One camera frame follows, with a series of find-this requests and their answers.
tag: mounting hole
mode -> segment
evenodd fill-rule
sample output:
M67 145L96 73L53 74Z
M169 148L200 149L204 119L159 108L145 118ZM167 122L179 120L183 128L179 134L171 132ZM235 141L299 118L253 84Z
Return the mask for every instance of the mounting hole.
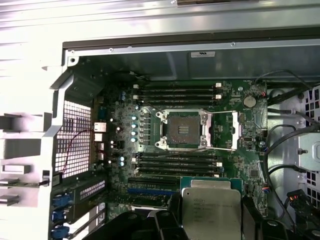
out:
M276 226L278 226L278 223L276 222L276 221L268 221L268 224L270 225L270 226L273 226L273 227L276 227Z

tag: white label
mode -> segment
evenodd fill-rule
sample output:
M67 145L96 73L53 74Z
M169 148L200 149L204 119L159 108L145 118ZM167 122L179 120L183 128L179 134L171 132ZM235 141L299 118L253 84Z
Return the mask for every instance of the white label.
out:
M215 51L194 51L191 53L191 58L214 58Z
M57 174L57 175L55 175L55 176L52 177L52 182L51 182L51 184L52 184L52 187L60 184L60 175L59 175L59 174Z

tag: ram slot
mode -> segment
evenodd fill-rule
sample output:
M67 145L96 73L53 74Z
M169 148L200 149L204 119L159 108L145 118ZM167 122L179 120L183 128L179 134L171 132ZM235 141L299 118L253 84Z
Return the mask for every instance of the ram slot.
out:
M220 172L212 172L212 171L200 171L200 170L183 170L176 171L176 169L157 169L150 167L141 167L138 169L140 174L148 174L148 175L163 175L163 176L198 176L198 177L217 177L220 176Z
M181 164L216 164L217 161L212 160L212 159L196 159L196 158L181 158L181 159L176 159L176 158L165 158L165 157L155 157L155 158L150 158L150 157L139 157L138 161L144 161L144 162L161 162L161 163L181 163Z

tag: ventilation grille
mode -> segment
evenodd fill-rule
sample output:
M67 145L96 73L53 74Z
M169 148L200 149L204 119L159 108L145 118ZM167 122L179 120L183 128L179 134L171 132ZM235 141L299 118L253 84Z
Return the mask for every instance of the ventilation grille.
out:
M63 126L56 135L57 143L54 166L56 172L63 172L64 178L89 170L91 133L85 130L89 130L90 128L91 108L70 101L64 101Z
M316 208L320 208L320 192L317 189L317 178L319 172L306 172L306 195L309 197L311 203Z
M305 114L316 121L320 121L319 92L319 86L314 88L313 90L309 90L306 92L307 98L305 99Z
M96 185L93 185L91 187L86 188L85 190L82 190L80 192L80 200L85 199L91 196L92 194L96 193L97 191L103 189L105 187L105 184L106 184L105 181L101 181Z

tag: motherboard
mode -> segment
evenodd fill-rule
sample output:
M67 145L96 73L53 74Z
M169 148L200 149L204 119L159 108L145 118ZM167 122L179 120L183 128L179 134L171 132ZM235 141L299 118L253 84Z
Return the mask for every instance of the motherboard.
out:
M108 177L108 218L166 208L186 177L237 180L263 215L259 156L267 150L267 89L251 80L108 83L94 103L94 144Z

